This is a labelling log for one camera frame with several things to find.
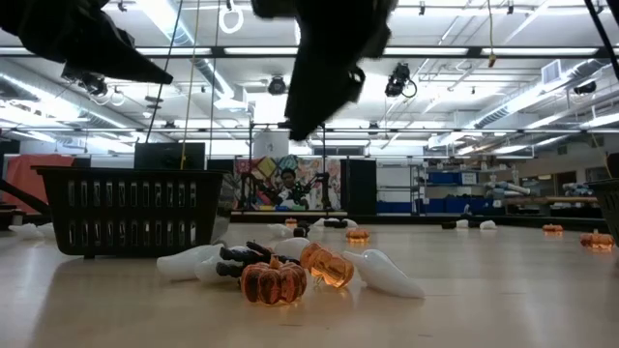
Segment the orange glass pumpkin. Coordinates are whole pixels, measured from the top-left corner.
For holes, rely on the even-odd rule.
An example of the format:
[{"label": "orange glass pumpkin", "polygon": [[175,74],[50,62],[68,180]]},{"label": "orange glass pumpkin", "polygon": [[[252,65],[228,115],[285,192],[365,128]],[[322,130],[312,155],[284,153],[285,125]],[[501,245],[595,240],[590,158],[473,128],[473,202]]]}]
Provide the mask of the orange glass pumpkin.
[{"label": "orange glass pumpkin", "polygon": [[365,228],[348,228],[346,240],[349,243],[366,243],[369,240],[369,231]]},{"label": "orange glass pumpkin", "polygon": [[615,245],[615,240],[611,235],[583,233],[580,235],[580,244],[583,247],[591,247],[593,249],[612,250],[612,247]]},{"label": "orange glass pumpkin", "polygon": [[286,219],[286,227],[297,228],[297,219],[296,218],[287,218]]},{"label": "orange glass pumpkin", "polygon": [[304,247],[300,261],[301,266],[317,278],[316,282],[324,280],[337,288],[348,284],[355,273],[350,261],[318,243],[310,243]]},{"label": "orange glass pumpkin", "polygon": [[544,225],[542,229],[545,232],[563,232],[563,226],[561,225],[548,224],[548,225]]},{"label": "orange glass pumpkin", "polygon": [[275,255],[270,264],[249,265],[241,274],[241,292],[251,303],[291,303],[305,293],[307,286],[306,272],[301,266],[292,262],[282,264]]}]

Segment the floor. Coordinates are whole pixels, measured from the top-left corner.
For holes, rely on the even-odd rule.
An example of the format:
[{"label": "floor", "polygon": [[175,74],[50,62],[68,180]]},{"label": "floor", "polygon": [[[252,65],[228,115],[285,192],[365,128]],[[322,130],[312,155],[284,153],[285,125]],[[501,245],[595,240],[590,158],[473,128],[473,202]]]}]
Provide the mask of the floor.
[{"label": "floor", "polygon": [[[357,275],[342,291],[309,286],[293,305],[246,302],[235,285],[160,279],[154,260],[82,260],[50,242],[0,238],[0,347],[616,347],[619,249],[577,233],[370,226],[369,246],[310,232],[336,250],[378,248],[426,290],[386,296]],[[225,239],[272,245],[263,225]]]}]

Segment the black plastic basket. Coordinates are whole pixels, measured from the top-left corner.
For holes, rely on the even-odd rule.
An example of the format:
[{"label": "black plastic basket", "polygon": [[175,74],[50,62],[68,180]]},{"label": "black plastic basket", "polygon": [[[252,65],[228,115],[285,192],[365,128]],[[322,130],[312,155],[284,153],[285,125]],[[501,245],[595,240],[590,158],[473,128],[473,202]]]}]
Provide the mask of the black plastic basket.
[{"label": "black plastic basket", "polygon": [[608,225],[608,231],[619,247],[619,179],[602,180],[587,183],[598,198],[602,214]]},{"label": "black plastic basket", "polygon": [[58,248],[68,255],[158,257],[212,244],[234,207],[233,180],[224,172],[35,169]]}]

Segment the person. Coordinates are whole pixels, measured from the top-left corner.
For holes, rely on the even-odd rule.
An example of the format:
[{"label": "person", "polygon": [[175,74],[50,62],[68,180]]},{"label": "person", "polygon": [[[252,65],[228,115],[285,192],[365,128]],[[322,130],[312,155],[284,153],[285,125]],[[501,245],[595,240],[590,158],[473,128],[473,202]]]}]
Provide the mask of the person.
[{"label": "person", "polygon": [[281,188],[279,198],[281,203],[279,205],[292,208],[293,205],[304,206],[306,209],[310,208],[310,204],[306,199],[306,195],[303,192],[302,185],[297,181],[297,173],[294,169],[285,168],[280,174],[283,187]]}]

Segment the glass pumpkin stem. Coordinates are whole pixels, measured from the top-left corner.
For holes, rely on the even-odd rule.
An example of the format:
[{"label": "glass pumpkin stem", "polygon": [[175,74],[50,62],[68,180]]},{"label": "glass pumpkin stem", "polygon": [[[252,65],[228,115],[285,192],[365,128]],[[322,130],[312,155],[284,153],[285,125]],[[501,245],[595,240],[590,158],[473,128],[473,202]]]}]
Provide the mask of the glass pumpkin stem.
[{"label": "glass pumpkin stem", "polygon": [[271,255],[271,263],[269,263],[269,268],[273,270],[278,270],[280,268],[280,261],[277,255]]}]

